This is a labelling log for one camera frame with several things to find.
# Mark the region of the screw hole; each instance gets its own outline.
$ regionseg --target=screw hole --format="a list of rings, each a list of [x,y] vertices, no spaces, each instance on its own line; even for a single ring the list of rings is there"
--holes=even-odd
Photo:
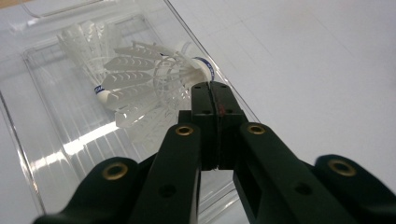
[[[176,128],[176,133],[178,135],[186,136],[186,135],[192,134],[192,132],[193,132],[193,129],[188,126],[181,126],[181,127]]]
[[[299,194],[302,195],[310,195],[312,194],[312,189],[305,183],[297,183],[294,186],[294,190],[297,191]]]
[[[259,125],[249,125],[247,127],[247,130],[250,133],[254,133],[254,134],[263,134],[263,133],[265,133],[264,128],[262,126],[259,126]]]
[[[106,180],[117,180],[122,178],[128,172],[128,166],[122,162],[114,162],[109,164],[102,172],[102,176]]]
[[[159,193],[163,198],[170,198],[176,194],[176,188],[173,185],[163,185],[160,187]]]

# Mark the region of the white feathers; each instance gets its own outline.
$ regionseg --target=white feathers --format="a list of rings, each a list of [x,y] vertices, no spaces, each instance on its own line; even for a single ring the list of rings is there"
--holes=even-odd
[[[158,150],[178,111],[190,108],[190,88],[213,77],[210,66],[166,47],[133,41],[117,48],[119,35],[105,24],[75,24],[58,38],[104,106],[115,111],[116,125],[146,150]]]
[[[116,56],[114,48],[120,43],[120,34],[112,25],[85,21],[64,28],[58,40],[61,49],[97,87],[106,77],[104,64]]]

